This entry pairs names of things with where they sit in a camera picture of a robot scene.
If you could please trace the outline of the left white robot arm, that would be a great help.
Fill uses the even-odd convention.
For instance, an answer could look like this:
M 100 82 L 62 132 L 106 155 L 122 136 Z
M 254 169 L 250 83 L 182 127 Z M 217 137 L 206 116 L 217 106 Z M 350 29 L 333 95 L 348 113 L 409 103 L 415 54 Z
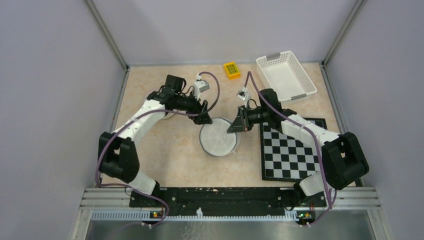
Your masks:
M 189 92 L 183 90 L 187 81 L 167 75 L 159 90 L 151 92 L 140 109 L 121 127 L 100 135 L 98 145 L 98 172 L 118 179 L 130 188 L 141 192 L 141 200 L 149 207 L 160 202 L 159 183 L 147 176 L 140 167 L 136 145 L 148 131 L 167 115 L 183 115 L 196 125 L 212 124 L 211 108 L 201 93 L 210 86 L 199 73 Z

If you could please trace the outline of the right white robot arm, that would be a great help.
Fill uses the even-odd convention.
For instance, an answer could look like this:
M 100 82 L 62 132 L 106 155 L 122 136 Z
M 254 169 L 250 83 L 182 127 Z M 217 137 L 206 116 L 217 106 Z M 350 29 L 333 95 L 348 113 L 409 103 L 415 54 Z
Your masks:
M 293 200 L 297 205 L 307 206 L 315 194 L 331 189 L 342 190 L 369 172 L 368 162 L 355 134 L 329 131 L 291 109 L 282 108 L 277 93 L 271 88 L 259 91 L 258 96 L 260 106 L 239 106 L 236 118 L 226 131 L 229 134 L 248 132 L 255 124 L 266 123 L 316 151 L 319 171 L 293 186 Z

